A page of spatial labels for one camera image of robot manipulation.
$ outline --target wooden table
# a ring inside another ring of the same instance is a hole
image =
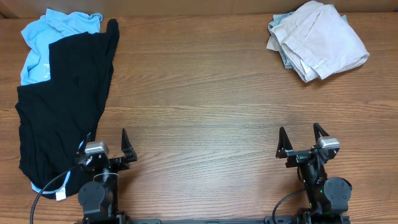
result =
[[[139,160],[121,173],[133,218],[262,218],[301,188],[275,158],[280,126],[296,149],[319,122],[341,142],[325,167],[353,185],[353,223],[398,221],[398,13],[347,13],[371,54],[360,68],[304,83],[267,50],[271,14],[118,18],[120,41],[98,125],[111,156],[126,128]],[[32,20],[0,20],[0,223],[28,223],[36,193],[19,170],[16,86]],[[277,214],[307,207],[305,194]],[[74,195],[40,199],[35,223],[82,218]]]

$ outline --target folded black garment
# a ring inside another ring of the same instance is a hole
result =
[[[105,33],[77,34],[49,45],[51,80],[17,87],[15,105],[21,125],[19,168],[38,187],[74,165],[87,134],[95,138],[111,84],[112,59],[119,41],[118,23]],[[46,191],[59,189],[65,178]],[[78,193],[92,178],[79,169],[70,174],[66,195]],[[55,198],[55,194],[43,195]]]

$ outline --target white tag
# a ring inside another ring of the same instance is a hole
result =
[[[65,199],[66,197],[67,193],[65,190],[65,186],[62,186],[61,189],[55,193],[55,198],[57,199],[57,201],[59,201]]]
[[[302,65],[303,68],[304,68],[305,73],[307,74],[308,72],[310,72],[310,71],[311,71],[311,67],[309,67],[309,66],[307,65],[307,63],[305,63],[302,59],[300,59],[300,61],[301,61],[301,65]]]

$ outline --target garment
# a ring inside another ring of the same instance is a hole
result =
[[[324,79],[362,65],[361,39],[332,5],[310,1],[270,30],[303,81]]]
[[[119,40],[111,19],[106,33],[77,34],[49,45],[50,80],[17,87],[16,109],[21,119],[19,168],[42,188],[74,165],[87,133],[95,138],[113,74],[112,59]],[[70,173],[66,195],[77,193],[92,178],[81,170]],[[59,189],[64,179],[47,191]],[[54,198],[54,194],[44,195]]]
[[[268,31],[271,31],[271,29],[273,27],[275,27],[275,26],[280,24],[282,19],[290,16],[293,13],[294,12],[289,12],[289,13],[281,14],[281,15],[274,15],[274,20],[268,24]],[[343,15],[341,18],[344,19],[347,22],[346,15]],[[279,47],[279,42],[278,42],[278,40],[276,39],[275,36],[270,36],[270,38],[268,40],[268,43],[267,43],[267,49],[278,51],[279,54],[280,54],[280,57],[282,58],[282,61],[284,63],[285,68],[293,68],[292,63],[286,57],[285,52],[283,52],[283,50]]]
[[[99,32],[102,20],[103,16],[99,13],[89,16],[73,12],[66,15],[47,9],[46,15],[28,24],[21,33],[32,50],[21,71],[21,85],[50,79],[49,44],[74,34]]]

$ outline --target white cloth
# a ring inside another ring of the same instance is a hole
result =
[[[270,33],[267,48],[283,51],[305,82],[358,67],[369,57],[333,5],[307,2]]]

